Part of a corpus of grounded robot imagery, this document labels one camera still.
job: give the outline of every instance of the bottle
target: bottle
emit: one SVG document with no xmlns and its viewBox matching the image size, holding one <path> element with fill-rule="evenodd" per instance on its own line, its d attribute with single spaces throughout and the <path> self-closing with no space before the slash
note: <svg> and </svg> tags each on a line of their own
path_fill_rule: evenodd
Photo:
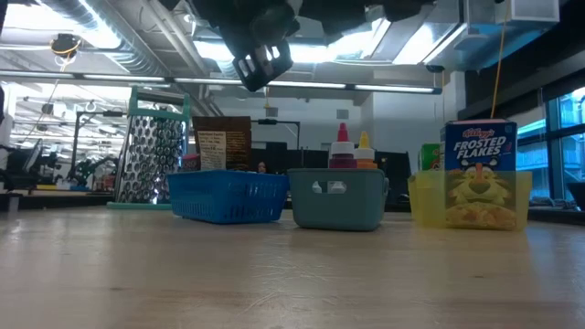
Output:
<svg viewBox="0 0 585 329">
<path fill-rule="evenodd" d="M 349 142 L 345 123 L 339 124 L 337 142 L 331 143 L 331 159 L 329 168 L 332 169 L 356 169 L 357 161 L 354 159 L 354 144 Z"/>
<path fill-rule="evenodd" d="M 378 169 L 374 162 L 376 152 L 369 148 L 369 137 L 366 132 L 362 132 L 359 137 L 359 146 L 354 151 L 354 157 L 357 160 L 357 169 Z"/>
</svg>

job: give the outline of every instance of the pink bottle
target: pink bottle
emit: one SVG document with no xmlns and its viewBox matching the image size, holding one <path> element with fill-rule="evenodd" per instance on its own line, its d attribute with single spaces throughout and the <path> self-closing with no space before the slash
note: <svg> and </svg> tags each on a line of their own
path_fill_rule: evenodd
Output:
<svg viewBox="0 0 585 329">
<path fill-rule="evenodd" d="M 356 169 L 357 161 L 354 159 L 354 144 L 349 142 L 345 123 L 339 125 L 337 142 L 331 143 L 331 169 Z"/>
</svg>

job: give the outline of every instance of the red bottle cap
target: red bottle cap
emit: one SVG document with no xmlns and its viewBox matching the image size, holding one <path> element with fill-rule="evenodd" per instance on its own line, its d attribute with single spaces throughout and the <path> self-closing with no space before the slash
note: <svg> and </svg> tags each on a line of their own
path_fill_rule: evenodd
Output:
<svg viewBox="0 0 585 329">
<path fill-rule="evenodd" d="M 347 136 L 347 126 L 345 123 L 339 124 L 339 131 L 337 132 L 337 141 L 349 142 L 349 137 Z"/>
</svg>

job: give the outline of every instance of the desk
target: desk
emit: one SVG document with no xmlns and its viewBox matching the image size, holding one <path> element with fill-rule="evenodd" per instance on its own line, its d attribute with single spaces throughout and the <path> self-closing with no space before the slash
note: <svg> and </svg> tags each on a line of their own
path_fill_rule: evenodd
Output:
<svg viewBox="0 0 585 329">
<path fill-rule="evenodd" d="M 584 328 L 585 229 L 279 223 L 168 212 L 21 211 L 0 219 L 3 328 Z"/>
</svg>

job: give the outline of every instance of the kellogg's logo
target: kellogg's logo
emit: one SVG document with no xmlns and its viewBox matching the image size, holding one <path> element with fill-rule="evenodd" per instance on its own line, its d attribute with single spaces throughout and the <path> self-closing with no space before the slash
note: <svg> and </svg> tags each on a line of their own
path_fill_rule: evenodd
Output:
<svg viewBox="0 0 585 329">
<path fill-rule="evenodd" d="M 480 139 L 486 139 L 494 136 L 494 134 L 495 132 L 493 129 L 485 131 L 482 130 L 482 128 L 469 128 L 468 130 L 463 132 L 463 137 L 464 138 L 479 137 Z"/>
</svg>

